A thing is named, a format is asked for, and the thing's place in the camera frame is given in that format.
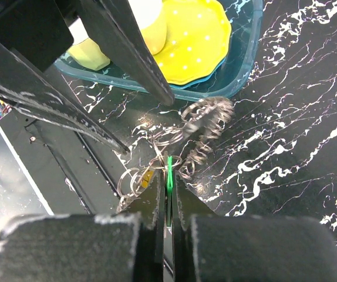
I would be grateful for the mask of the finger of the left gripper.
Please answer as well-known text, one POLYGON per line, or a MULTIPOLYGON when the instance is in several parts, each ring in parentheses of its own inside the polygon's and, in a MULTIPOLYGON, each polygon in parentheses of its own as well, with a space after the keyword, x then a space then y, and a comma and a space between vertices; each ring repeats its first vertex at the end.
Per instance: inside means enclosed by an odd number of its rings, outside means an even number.
POLYGON ((74 5, 89 38, 120 69, 171 106, 171 87, 146 46, 128 1, 75 1, 74 5))
POLYGON ((130 150, 76 102, 49 84, 40 72, 0 44, 0 99, 21 114, 92 137, 119 154, 130 150))

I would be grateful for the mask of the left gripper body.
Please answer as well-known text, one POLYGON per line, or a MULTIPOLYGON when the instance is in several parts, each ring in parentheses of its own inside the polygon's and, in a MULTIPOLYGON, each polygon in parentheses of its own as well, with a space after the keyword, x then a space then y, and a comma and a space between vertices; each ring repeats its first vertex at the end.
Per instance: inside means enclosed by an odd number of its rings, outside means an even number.
POLYGON ((73 1, 0 1, 0 43, 45 71, 74 43, 73 1))

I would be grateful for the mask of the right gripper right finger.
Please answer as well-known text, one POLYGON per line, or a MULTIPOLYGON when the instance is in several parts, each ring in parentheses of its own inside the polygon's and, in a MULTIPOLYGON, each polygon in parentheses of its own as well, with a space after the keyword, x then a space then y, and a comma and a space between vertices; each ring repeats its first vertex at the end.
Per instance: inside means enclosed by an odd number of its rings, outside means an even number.
POLYGON ((337 247, 310 217, 216 215, 175 175, 175 281, 337 281, 337 247))

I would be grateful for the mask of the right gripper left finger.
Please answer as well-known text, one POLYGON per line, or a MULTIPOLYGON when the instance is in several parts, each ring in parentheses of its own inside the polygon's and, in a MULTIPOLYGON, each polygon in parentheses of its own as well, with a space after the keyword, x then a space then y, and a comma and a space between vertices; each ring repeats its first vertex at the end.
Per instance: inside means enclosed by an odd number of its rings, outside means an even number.
POLYGON ((0 281, 162 281, 159 213, 142 207, 162 200, 155 173, 149 199, 115 215, 34 214, 0 231, 0 281))

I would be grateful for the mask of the green key tag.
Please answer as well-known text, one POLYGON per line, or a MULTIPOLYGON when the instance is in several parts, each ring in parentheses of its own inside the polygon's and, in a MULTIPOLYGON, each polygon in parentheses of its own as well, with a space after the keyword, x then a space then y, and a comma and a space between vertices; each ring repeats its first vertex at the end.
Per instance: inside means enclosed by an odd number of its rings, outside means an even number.
POLYGON ((166 226, 171 226, 171 207, 172 207, 172 192, 173 192, 173 157, 167 157, 167 180, 166 180, 166 190, 167 190, 167 211, 166 211, 166 226))

